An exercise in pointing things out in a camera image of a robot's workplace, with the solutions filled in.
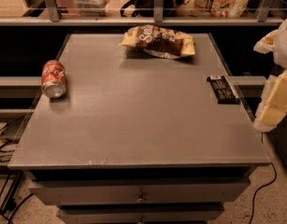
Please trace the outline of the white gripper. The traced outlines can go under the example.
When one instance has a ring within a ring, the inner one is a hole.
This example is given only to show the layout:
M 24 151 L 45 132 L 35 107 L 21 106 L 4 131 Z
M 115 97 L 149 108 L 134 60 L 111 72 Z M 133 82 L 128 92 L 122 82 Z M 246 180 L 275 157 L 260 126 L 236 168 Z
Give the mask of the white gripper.
M 274 63 L 287 68 L 287 18 L 274 30 L 260 39 L 253 49 L 267 54 L 273 51 Z M 278 126 L 287 114 L 287 70 L 276 76 L 270 75 L 265 82 L 258 105 L 254 128 L 262 133 L 268 133 Z

